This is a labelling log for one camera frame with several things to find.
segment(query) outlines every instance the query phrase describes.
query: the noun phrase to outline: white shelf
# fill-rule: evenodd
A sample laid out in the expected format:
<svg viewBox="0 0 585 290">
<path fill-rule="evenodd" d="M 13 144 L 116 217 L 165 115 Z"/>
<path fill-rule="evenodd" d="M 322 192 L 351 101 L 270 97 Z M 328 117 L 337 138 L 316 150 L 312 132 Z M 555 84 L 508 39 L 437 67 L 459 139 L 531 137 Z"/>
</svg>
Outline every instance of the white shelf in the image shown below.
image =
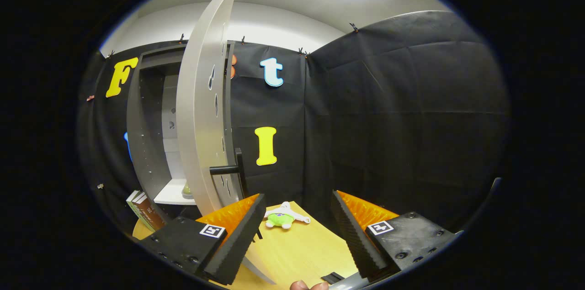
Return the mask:
<svg viewBox="0 0 585 290">
<path fill-rule="evenodd" d="M 182 189 L 185 186 L 186 179 L 171 179 L 170 182 L 160 191 L 154 198 L 156 203 L 163 203 L 166 205 L 196 205 L 194 199 L 186 199 L 182 196 Z"/>
</svg>

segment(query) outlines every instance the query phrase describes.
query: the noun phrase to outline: green plush toy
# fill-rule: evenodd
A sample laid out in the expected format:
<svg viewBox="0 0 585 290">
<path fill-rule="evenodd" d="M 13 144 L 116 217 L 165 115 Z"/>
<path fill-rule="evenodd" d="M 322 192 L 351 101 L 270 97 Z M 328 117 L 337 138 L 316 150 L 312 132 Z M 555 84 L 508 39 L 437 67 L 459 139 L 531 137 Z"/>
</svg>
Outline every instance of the green plush toy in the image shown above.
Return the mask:
<svg viewBox="0 0 585 290">
<path fill-rule="evenodd" d="M 266 211 L 264 218 L 268 218 L 266 221 L 266 227 L 280 226 L 284 229 L 289 229 L 293 225 L 293 221 L 304 221 L 309 224 L 311 218 L 299 215 L 291 210 L 290 203 L 283 202 L 280 207 Z"/>
</svg>

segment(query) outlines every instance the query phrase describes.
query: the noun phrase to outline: black curtain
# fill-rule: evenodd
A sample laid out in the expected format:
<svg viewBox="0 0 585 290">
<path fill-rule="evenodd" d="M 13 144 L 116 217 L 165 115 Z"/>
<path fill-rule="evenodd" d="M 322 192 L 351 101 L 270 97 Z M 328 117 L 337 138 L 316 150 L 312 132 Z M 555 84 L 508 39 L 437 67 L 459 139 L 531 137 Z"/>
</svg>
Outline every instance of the black curtain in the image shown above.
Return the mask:
<svg viewBox="0 0 585 290">
<path fill-rule="evenodd" d="M 455 14 L 422 11 L 311 53 L 304 207 L 336 229 L 331 190 L 451 230 L 479 205 L 503 150 L 508 105 L 483 40 Z"/>
<path fill-rule="evenodd" d="M 132 71 L 119 95 L 105 92 L 115 63 L 175 44 L 96 55 L 80 93 L 90 188 L 128 233 L 135 216 L 125 199 L 139 190 L 123 140 Z M 265 193 L 268 205 L 295 201 L 337 232 L 330 195 L 342 190 L 456 232 L 497 175 L 508 121 L 504 82 L 487 45 L 453 13 L 392 17 L 308 58 L 253 43 L 235 44 L 234 55 L 234 147 L 242 149 L 250 193 Z M 260 61 L 268 58 L 282 64 L 280 87 L 264 80 Z M 86 102 L 88 95 L 96 98 Z M 273 165 L 256 164 L 258 127 L 276 128 Z"/>
<path fill-rule="evenodd" d="M 303 204 L 304 92 L 306 59 L 295 51 L 262 44 L 235 44 L 236 74 L 231 84 L 234 148 L 242 149 L 250 194 L 265 193 L 267 205 Z M 282 64 L 282 86 L 266 84 L 260 62 Z M 273 127 L 272 165 L 257 165 L 259 127 Z"/>
</svg>

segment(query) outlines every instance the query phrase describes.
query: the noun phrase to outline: hand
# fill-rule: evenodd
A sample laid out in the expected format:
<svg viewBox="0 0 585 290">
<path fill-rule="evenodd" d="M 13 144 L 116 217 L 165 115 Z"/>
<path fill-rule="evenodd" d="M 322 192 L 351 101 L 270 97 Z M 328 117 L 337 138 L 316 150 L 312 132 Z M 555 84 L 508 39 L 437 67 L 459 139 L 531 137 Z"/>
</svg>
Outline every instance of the hand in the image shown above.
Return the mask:
<svg viewBox="0 0 585 290">
<path fill-rule="evenodd" d="M 329 284 L 327 282 L 315 284 L 313 286 L 313 288 L 311 288 L 311 290 L 328 290 L 328 289 L 329 289 Z M 307 284 L 305 284 L 305 282 L 303 282 L 303 280 L 301 280 L 301 281 L 297 281 L 297 282 L 294 282 L 293 284 L 291 284 L 290 290 L 309 290 L 309 287 L 307 286 Z"/>
</svg>

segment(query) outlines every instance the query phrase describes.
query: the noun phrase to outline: white wall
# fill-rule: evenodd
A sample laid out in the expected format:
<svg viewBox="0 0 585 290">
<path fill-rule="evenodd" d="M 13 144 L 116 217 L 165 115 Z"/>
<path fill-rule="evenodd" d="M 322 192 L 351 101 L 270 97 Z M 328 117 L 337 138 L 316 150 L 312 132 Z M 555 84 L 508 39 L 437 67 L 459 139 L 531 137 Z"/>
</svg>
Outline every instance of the white wall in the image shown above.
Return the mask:
<svg viewBox="0 0 585 290">
<path fill-rule="evenodd" d="M 128 28 L 134 24 L 134 22 L 138 19 L 138 11 L 133 12 L 132 14 L 126 16 L 126 19 L 121 22 L 115 30 L 113 30 L 108 38 L 104 40 L 102 46 L 100 47 L 100 52 L 102 55 L 107 56 L 112 50 L 115 50 L 114 53 L 118 53 L 120 50 L 117 48 L 117 43 L 120 42 L 120 39 L 123 35 L 127 32 Z"/>
<path fill-rule="evenodd" d="M 144 44 L 179 40 L 181 34 L 188 39 L 199 16 L 208 3 L 178 5 L 145 15 L 132 24 L 119 26 L 108 42 L 100 49 L 108 55 L 112 49 L 117 53 Z M 272 45 L 297 51 L 303 47 L 308 53 L 344 35 L 344 32 L 284 9 L 235 2 L 228 27 L 228 40 L 242 40 Z"/>
</svg>

